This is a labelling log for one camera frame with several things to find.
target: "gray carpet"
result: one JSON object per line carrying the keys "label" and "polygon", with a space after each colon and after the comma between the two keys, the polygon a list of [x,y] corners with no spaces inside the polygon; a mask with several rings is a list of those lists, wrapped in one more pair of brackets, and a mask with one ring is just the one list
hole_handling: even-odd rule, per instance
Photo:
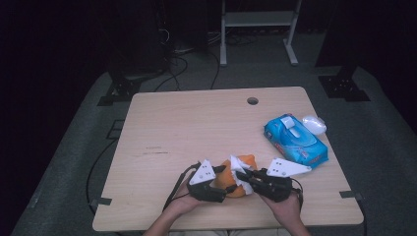
{"label": "gray carpet", "polygon": [[[323,33],[296,34],[293,47],[300,64],[292,67],[282,45],[283,35],[258,36],[245,46],[228,47],[228,66],[219,69],[214,89],[303,87],[328,125],[328,139],[351,188],[365,198],[368,235],[414,235],[417,232],[417,139],[382,92],[377,80],[363,69],[353,79],[371,101],[346,102],[328,98],[318,76],[334,75],[339,68],[315,68]],[[210,48],[217,57],[218,46]],[[177,77],[180,90],[209,89],[217,64],[209,53],[181,56],[187,70]],[[178,73],[184,62],[173,59]],[[146,81],[141,91],[153,91],[170,74]],[[107,176],[117,142],[106,139],[115,120],[126,117],[129,102],[97,106],[109,89],[107,73],[97,78],[13,235],[115,235],[94,232],[89,196],[97,199]],[[158,91],[177,90],[170,80]],[[310,228],[314,235],[363,235],[363,225]],[[140,235],[123,232],[122,235]]]}

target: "person's left hand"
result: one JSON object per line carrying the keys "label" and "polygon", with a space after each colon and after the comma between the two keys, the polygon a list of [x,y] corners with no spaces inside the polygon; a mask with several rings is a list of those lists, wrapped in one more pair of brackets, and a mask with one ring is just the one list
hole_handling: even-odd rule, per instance
{"label": "person's left hand", "polygon": [[166,210],[173,210],[175,213],[181,215],[188,213],[196,207],[202,205],[204,202],[199,201],[189,194],[187,183],[190,178],[187,178],[178,188],[177,194],[173,201],[169,204]]}

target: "white shelf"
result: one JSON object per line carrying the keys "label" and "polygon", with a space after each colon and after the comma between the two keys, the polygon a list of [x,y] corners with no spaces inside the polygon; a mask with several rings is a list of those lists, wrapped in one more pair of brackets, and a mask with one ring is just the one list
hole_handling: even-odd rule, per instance
{"label": "white shelf", "polygon": [[293,11],[281,12],[228,12],[226,27],[271,27],[291,26]]}

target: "wooden table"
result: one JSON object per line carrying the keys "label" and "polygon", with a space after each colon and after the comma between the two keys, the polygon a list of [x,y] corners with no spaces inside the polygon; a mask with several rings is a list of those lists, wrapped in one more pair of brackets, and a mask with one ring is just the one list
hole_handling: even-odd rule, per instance
{"label": "wooden table", "polygon": [[[259,103],[252,105],[248,98]],[[268,168],[282,155],[264,137],[267,121],[284,113],[301,119],[317,115],[303,88],[244,88],[138,93],[133,99],[102,192],[96,231],[147,230],[160,215],[179,175],[209,159],[219,165],[230,154],[253,154]],[[363,215],[326,135],[329,161],[293,176],[304,188],[301,213],[306,225],[354,225]],[[209,203],[183,215],[171,229],[271,228],[278,224],[254,194]]]}

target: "hole in table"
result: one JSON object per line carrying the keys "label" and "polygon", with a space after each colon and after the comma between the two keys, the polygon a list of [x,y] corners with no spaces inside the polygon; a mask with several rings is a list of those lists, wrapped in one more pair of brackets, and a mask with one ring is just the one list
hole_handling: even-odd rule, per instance
{"label": "hole in table", "polygon": [[249,97],[247,101],[248,101],[248,103],[249,103],[249,104],[251,104],[251,105],[256,105],[256,104],[258,104],[258,102],[259,102],[257,98],[252,97],[252,96],[251,96],[251,97]]}

